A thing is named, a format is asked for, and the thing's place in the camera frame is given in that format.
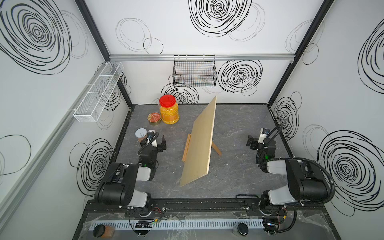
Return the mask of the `light plywood board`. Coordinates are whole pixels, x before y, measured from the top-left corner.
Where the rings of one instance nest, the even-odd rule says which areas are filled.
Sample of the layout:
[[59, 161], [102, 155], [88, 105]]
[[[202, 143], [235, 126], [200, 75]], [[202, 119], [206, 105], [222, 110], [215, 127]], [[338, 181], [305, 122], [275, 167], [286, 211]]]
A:
[[214, 97], [194, 121], [180, 187], [209, 173], [216, 104]]

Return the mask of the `small wooden easel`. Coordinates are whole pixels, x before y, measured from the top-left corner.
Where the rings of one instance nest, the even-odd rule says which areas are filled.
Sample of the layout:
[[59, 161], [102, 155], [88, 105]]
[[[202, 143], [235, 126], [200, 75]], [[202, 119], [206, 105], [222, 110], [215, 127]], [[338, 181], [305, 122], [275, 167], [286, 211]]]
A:
[[[185, 162], [186, 159], [187, 159], [187, 154], [188, 154], [188, 150], [189, 150], [189, 145], [190, 145], [190, 141], [191, 141], [191, 134], [188, 134], [187, 136], [187, 142], [186, 142], [186, 145], [185, 145], [185, 149], [184, 149], [184, 153], [183, 153], [183, 158], [182, 158], [182, 162]], [[222, 156], [222, 152], [221, 150], [217, 147], [217, 145], [212, 142], [212, 148], [215, 150], [215, 152], [219, 155], [219, 156]]]

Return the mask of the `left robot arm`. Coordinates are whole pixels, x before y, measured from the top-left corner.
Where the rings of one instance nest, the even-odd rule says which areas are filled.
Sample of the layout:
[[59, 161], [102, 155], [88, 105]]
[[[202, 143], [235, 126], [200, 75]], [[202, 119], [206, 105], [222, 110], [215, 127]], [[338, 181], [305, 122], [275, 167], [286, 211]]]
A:
[[158, 153], [167, 149], [166, 140], [157, 143], [159, 133], [150, 133], [141, 141], [137, 164], [111, 163], [95, 192], [95, 201], [108, 206], [148, 209], [151, 194], [136, 190], [137, 182], [152, 181], [159, 161]]

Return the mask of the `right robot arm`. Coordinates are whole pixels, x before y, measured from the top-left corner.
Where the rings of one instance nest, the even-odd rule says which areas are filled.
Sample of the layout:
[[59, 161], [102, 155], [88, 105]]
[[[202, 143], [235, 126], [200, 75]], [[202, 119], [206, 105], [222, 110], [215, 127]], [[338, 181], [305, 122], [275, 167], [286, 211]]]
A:
[[335, 182], [319, 163], [305, 158], [276, 158], [276, 142], [267, 135], [248, 136], [247, 146], [257, 151], [256, 164], [264, 172], [286, 176], [287, 184], [263, 192], [260, 209], [296, 204], [321, 205], [332, 200]]

